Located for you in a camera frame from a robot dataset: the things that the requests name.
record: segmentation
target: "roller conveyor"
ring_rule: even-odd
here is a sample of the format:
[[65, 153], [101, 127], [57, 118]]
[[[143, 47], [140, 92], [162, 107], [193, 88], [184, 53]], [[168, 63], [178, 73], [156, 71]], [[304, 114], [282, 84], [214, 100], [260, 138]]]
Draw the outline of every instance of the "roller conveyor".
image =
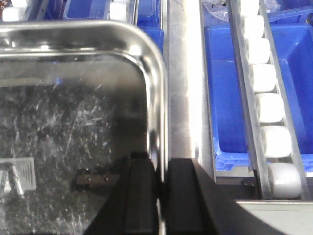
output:
[[[309, 200], [306, 176], [264, 2], [231, 0], [228, 6], [248, 153], [257, 178], [259, 196], [262, 199]], [[255, 22], [253, 17], [263, 17], [264, 27], [249, 28], [248, 22]], [[257, 35], [257, 30], [264, 30], [262, 37], [253, 36]], [[273, 89], [255, 90], [256, 75], [259, 74], [256, 68], [260, 65], [274, 67], [276, 81]], [[261, 87], [271, 87], [270, 81], [266, 82], [268, 84]]]

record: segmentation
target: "gray metal surface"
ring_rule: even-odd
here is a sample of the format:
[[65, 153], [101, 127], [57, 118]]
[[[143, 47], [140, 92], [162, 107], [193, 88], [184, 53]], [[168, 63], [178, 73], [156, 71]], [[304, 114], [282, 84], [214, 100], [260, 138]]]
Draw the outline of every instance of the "gray metal surface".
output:
[[[245, 40], [242, 33], [242, 23], [239, 13], [238, 1], [231, 0], [228, 2], [230, 25], [232, 29], [232, 39], [234, 44], [234, 51], [236, 55], [236, 65], [240, 82], [240, 91], [243, 102], [244, 117], [246, 122], [246, 136], [248, 142], [248, 152], [250, 160], [252, 161], [252, 167], [256, 171], [256, 177], [260, 184], [260, 191], [262, 199], [272, 199], [269, 179], [268, 179], [268, 167], [267, 160], [264, 156], [263, 145], [261, 141], [261, 129], [258, 122], [257, 110], [256, 110], [256, 100], [254, 96], [254, 91], [250, 86], [250, 75], [249, 75], [249, 64], [246, 59], [245, 50]], [[284, 101], [285, 118], [283, 119], [281, 125], [288, 128], [291, 141], [292, 141], [292, 152], [291, 158], [280, 159], [279, 161], [284, 161], [288, 163], [293, 163], [301, 177], [301, 199], [309, 200], [310, 194], [307, 186], [306, 176], [304, 173], [304, 168], [302, 164], [301, 154], [298, 146], [298, 141], [295, 135], [295, 130], [293, 126], [293, 121], [291, 117], [291, 112], [289, 109], [289, 103], [284, 87], [283, 78], [280, 71], [280, 66], [278, 63], [278, 57], [276, 54], [275, 44], [272, 37], [271, 29], [268, 22], [268, 16], [266, 13], [266, 8], [263, 0], [260, 0], [260, 14], [264, 18], [265, 22], [265, 37], [270, 43], [270, 58], [269, 61], [275, 66], [276, 77], [278, 80], [277, 92], [281, 95]]]
[[308, 235], [313, 231], [313, 202], [237, 201], [252, 215], [287, 235]]
[[161, 167], [167, 74], [141, 30], [104, 21], [0, 26], [1, 158], [34, 158], [36, 190], [0, 205], [0, 234], [82, 234], [107, 193], [73, 190], [131, 151]]
[[201, 0], [167, 2], [169, 156], [196, 158], [214, 178]]

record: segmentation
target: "small label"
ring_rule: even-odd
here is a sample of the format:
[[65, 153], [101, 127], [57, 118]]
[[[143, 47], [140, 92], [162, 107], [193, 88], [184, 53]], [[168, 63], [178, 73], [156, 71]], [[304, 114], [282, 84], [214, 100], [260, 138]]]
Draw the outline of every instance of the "small label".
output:
[[2, 158], [1, 163], [12, 163], [15, 166], [24, 191], [36, 190], [34, 158]]

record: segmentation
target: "conveyor belt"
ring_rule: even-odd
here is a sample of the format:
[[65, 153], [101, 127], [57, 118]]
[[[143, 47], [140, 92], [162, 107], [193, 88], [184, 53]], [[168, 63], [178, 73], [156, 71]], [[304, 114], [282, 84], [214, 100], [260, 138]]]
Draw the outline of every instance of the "conveyor belt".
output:
[[[280, 186], [277, 184], [277, 175], [276, 172], [272, 172], [273, 166], [279, 166], [285, 170], [285, 175], [292, 174], [292, 169], [294, 169], [294, 172], [298, 171], [298, 186], [301, 187], [301, 194], [297, 199], [301, 200], [308, 200], [310, 198], [309, 196], [309, 190], [306, 182], [305, 172], [302, 165], [301, 155], [299, 151], [298, 142], [295, 135], [295, 130], [291, 118], [291, 113], [289, 109], [289, 104], [285, 92], [285, 87], [280, 71], [280, 66], [278, 63], [278, 58], [275, 50], [275, 45], [271, 33], [271, 29], [268, 23], [268, 17], [264, 5], [264, 1], [259, 1], [259, 10], [256, 11], [255, 15], [253, 15], [253, 2], [256, 2], [255, 0], [230, 0], [228, 2], [229, 7], [229, 18], [230, 18], [230, 25], [231, 25], [231, 33], [232, 33], [232, 40], [233, 40], [233, 46], [234, 46], [234, 52], [236, 57], [236, 67], [237, 67], [237, 73], [240, 83], [240, 92], [242, 97], [242, 103], [243, 103], [243, 110], [244, 110], [244, 118], [246, 122], [246, 140], [248, 144], [248, 153], [251, 160], [252, 168], [255, 172], [255, 176], [257, 178], [258, 183], [258, 191], [259, 196], [262, 199], [272, 199], [272, 198], [280, 198], [280, 199], [287, 199], [287, 198], [295, 198], [294, 195], [292, 195], [291, 190], [294, 189], [294, 185], [292, 185], [291, 182], [288, 182], [288, 180], [285, 180]], [[246, 36], [246, 31], [244, 32], [243, 25], [244, 21], [246, 20], [246, 17], [250, 17], [253, 15], [255, 16], [262, 16], [264, 19], [264, 33], [262, 37], [258, 38], [255, 34], [252, 33], [252, 37]], [[249, 44], [255, 38], [258, 38], [257, 40], [261, 39], [261, 41], [266, 41], [266, 39], [269, 42], [269, 60], [267, 62], [256, 62], [252, 61], [252, 55], [249, 53], [253, 53], [252, 47], [250, 47], [250, 51], [248, 51], [248, 47], [252, 46], [252, 44]], [[260, 60], [260, 57], [264, 53], [264, 50], [259, 50], [259, 55], [256, 56], [257, 60]], [[256, 91], [253, 86], [253, 80], [252, 80], [252, 74], [251, 74], [251, 66], [254, 64], [266, 64], [274, 66], [276, 71], [276, 82], [275, 87], [272, 91], [267, 92], [260, 92]], [[284, 112], [284, 115], [282, 116], [281, 120], [275, 120], [272, 121], [269, 120], [263, 120], [261, 118], [261, 112], [262, 110], [262, 101], [260, 99], [263, 95], [271, 95], [277, 96], [278, 99], [282, 99], [283, 103], [282, 109]], [[270, 102], [268, 102], [268, 105], [273, 105], [274, 99], [269, 99]], [[277, 111], [278, 106], [273, 106], [274, 109], [272, 109], [268, 114], [270, 116], [273, 116], [272, 114]], [[270, 136], [270, 134], [267, 132], [270, 131], [276, 131], [277, 129], [283, 129], [286, 133], [286, 135], [281, 136]], [[288, 136], [288, 133], [290, 134], [290, 141], [285, 141], [284, 139], [286, 136]], [[275, 151], [280, 151], [280, 153], [275, 155], [275, 153], [268, 153], [270, 146], [273, 145], [273, 148]], [[290, 153], [283, 154], [282, 151], [286, 151], [288, 147], [291, 149]], [[280, 176], [284, 175], [283, 172], [278, 171], [278, 174]], [[281, 189], [279, 187], [283, 187], [282, 193], [278, 193], [278, 191]]]

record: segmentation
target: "metal bar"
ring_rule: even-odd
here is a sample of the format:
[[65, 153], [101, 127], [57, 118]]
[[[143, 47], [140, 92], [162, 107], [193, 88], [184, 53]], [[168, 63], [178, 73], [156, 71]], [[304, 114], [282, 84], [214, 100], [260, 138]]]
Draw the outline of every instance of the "metal bar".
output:
[[214, 179], [202, 1], [167, 4], [169, 156], [196, 158]]

